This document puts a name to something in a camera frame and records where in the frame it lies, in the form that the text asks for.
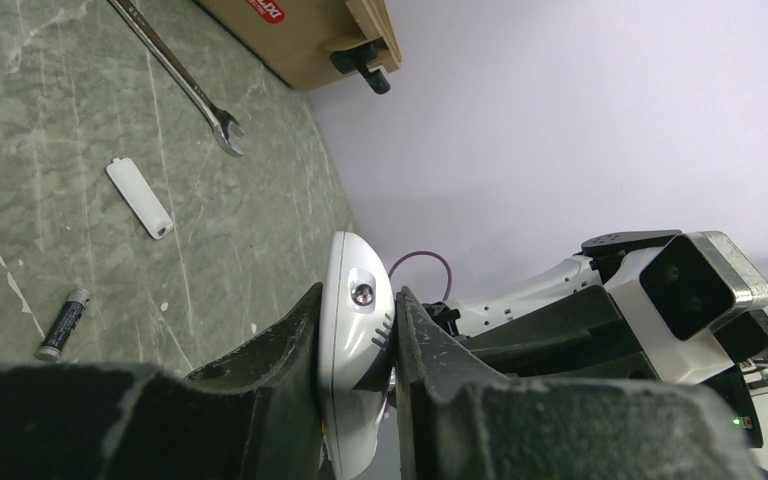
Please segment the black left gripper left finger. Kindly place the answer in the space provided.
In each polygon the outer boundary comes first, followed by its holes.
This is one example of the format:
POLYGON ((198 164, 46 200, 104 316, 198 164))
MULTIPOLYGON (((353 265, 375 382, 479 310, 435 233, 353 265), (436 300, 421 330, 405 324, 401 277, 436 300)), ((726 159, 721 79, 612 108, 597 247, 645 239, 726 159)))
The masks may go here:
POLYGON ((151 364, 0 364, 0 479, 314 479, 323 296, 184 378, 151 364))

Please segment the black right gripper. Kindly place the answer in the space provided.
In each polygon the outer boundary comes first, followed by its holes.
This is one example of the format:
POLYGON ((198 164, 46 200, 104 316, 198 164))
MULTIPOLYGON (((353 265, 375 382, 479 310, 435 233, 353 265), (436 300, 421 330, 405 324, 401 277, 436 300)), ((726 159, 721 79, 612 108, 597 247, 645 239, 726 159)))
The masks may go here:
POLYGON ((462 345, 509 376, 659 378, 625 316, 599 286, 465 339, 462 345))

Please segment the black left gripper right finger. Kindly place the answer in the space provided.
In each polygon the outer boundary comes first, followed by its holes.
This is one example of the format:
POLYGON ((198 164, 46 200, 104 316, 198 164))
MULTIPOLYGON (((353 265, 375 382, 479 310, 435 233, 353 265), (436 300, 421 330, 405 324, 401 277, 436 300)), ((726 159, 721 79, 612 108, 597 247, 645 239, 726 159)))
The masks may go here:
POLYGON ((396 300, 405 479, 758 479, 709 388, 650 380, 514 379, 396 300))

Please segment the white remote control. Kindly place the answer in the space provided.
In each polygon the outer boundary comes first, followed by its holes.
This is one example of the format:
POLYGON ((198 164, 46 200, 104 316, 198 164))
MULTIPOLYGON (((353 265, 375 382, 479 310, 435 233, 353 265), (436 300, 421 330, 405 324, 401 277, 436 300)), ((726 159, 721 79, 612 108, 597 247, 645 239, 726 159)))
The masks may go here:
POLYGON ((371 464, 393 368, 395 297, 386 267, 359 235, 332 238, 323 284, 317 385, 324 440, 336 479, 371 464))

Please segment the black AAA battery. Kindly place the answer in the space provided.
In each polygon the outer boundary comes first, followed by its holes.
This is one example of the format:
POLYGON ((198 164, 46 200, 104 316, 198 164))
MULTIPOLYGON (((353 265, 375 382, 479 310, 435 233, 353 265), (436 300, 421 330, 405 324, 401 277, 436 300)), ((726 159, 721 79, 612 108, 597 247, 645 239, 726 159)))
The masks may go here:
POLYGON ((64 347, 78 322, 88 309, 91 293, 84 288, 74 289, 66 298, 45 338, 34 352, 34 358, 44 362, 58 362, 64 347))

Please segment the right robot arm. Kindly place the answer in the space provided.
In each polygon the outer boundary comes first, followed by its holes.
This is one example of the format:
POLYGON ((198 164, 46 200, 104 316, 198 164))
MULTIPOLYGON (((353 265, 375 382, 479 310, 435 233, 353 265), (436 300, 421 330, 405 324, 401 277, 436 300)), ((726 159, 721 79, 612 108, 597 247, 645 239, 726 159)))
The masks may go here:
POLYGON ((493 296, 407 306, 419 479, 766 479, 768 281, 724 233, 619 232, 493 296))

